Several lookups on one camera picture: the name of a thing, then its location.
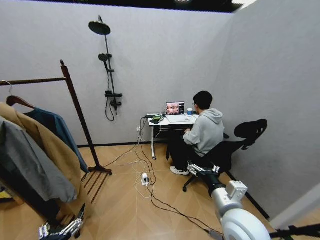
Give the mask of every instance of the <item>shower head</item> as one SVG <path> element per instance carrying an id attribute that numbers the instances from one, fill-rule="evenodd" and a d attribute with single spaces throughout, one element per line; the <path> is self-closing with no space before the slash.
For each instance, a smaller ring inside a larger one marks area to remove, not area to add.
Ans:
<path id="1" fill-rule="evenodd" d="M 99 35 L 109 35 L 111 33 L 110 27 L 102 21 L 100 16 L 98 21 L 89 22 L 89 28 Z"/>
<path id="2" fill-rule="evenodd" d="M 99 60 L 100 60 L 101 62 L 106 62 L 106 61 L 108 61 L 108 59 L 109 59 L 108 55 L 107 55 L 107 54 L 104 54 L 104 53 L 100 53 L 99 56 L 98 56 L 98 58 L 99 58 Z"/>

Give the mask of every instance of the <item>gray jacket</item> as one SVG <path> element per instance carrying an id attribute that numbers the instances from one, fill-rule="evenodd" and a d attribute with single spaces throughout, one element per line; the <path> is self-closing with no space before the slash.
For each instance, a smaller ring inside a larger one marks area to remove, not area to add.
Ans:
<path id="1" fill-rule="evenodd" d="M 190 132 L 184 134 L 186 144 L 193 145 L 194 151 L 203 157 L 224 140 L 223 114 L 215 108 L 203 111 Z"/>
<path id="2" fill-rule="evenodd" d="M 0 116 L 0 161 L 9 171 L 17 168 L 30 186 L 43 198 L 64 203 L 77 199 L 71 182 L 20 126 Z"/>

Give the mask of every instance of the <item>desk surface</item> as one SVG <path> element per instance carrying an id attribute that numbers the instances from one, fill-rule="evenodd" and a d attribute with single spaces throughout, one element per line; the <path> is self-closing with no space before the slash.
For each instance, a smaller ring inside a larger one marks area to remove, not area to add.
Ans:
<path id="1" fill-rule="evenodd" d="M 159 124 L 153 124 L 152 122 L 150 122 L 152 120 L 152 118 L 148 118 L 148 122 L 149 122 L 149 126 L 153 127 L 153 126 L 168 126 L 168 125 L 182 125 L 182 124 L 195 124 L 197 118 L 199 117 L 199 115 L 192 115 L 189 116 L 190 121 L 181 121 L 181 122 L 169 122 L 169 120 L 164 117 L 163 121 L 161 121 Z"/>

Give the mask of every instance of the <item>white cable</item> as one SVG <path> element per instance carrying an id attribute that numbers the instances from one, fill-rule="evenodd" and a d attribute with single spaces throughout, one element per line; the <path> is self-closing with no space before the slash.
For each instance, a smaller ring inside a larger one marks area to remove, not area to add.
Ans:
<path id="1" fill-rule="evenodd" d="M 145 173 L 146 164 L 148 164 L 148 163 L 146 163 L 146 162 L 143 160 L 143 157 L 144 157 L 143 154 L 142 154 L 141 152 L 137 151 L 137 148 L 139 147 L 139 145 L 141 144 L 141 142 L 148 142 L 148 141 L 143 140 L 143 138 L 142 138 L 143 135 L 144 135 L 145 125 L 146 125 L 146 122 L 143 123 L 143 126 L 142 126 L 142 128 L 141 128 L 141 124 L 140 124 L 141 132 L 139 133 L 139 138 L 138 138 L 138 142 L 137 142 L 136 146 L 135 146 L 132 150 L 130 150 L 130 151 L 126 152 L 125 154 L 123 154 L 122 156 L 120 156 L 120 157 L 115 161 L 115 164 L 118 165 L 118 166 L 122 166 L 122 167 L 132 165 L 133 170 L 134 170 L 136 173 L 139 173 L 139 177 L 138 177 L 138 178 L 135 180 L 135 182 L 134 182 L 134 188 L 135 188 L 135 190 L 141 195 L 141 197 L 143 197 L 143 198 L 145 198 L 145 199 L 149 199 L 149 198 L 151 198 L 152 194 L 150 194 L 150 196 L 144 196 L 144 195 L 138 190 L 138 188 L 137 188 L 137 181 L 138 181 L 139 179 L 141 179 L 142 174 Z M 154 137 L 154 139 L 156 139 L 156 138 L 158 137 L 158 135 L 161 133 L 161 130 L 162 130 L 162 126 L 160 125 L 160 131 L 159 131 L 159 133 Z M 123 164 L 119 164 L 119 163 L 118 163 L 118 161 L 119 161 L 121 158 L 123 158 L 125 155 L 131 154 L 131 153 L 133 153 L 133 152 L 135 152 L 135 153 L 137 154 L 137 158 L 136 158 L 135 161 L 133 161 L 133 162 L 124 162 Z M 139 163 L 143 165 L 143 170 L 142 170 L 142 172 L 136 170 L 135 167 L 134 167 L 135 164 L 139 164 Z"/>

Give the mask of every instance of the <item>tan coat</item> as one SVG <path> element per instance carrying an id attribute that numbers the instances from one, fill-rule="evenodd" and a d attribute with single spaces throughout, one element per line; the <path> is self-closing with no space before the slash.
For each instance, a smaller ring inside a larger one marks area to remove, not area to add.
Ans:
<path id="1" fill-rule="evenodd" d="M 92 214 L 92 204 L 81 183 L 80 163 L 77 155 L 49 129 L 36 120 L 17 112 L 13 107 L 0 102 L 0 115 L 6 120 L 25 129 L 46 155 L 60 169 L 63 175 L 73 184 L 77 192 L 77 199 L 64 203 L 57 200 L 64 215 L 78 215 L 85 203 L 85 217 Z"/>

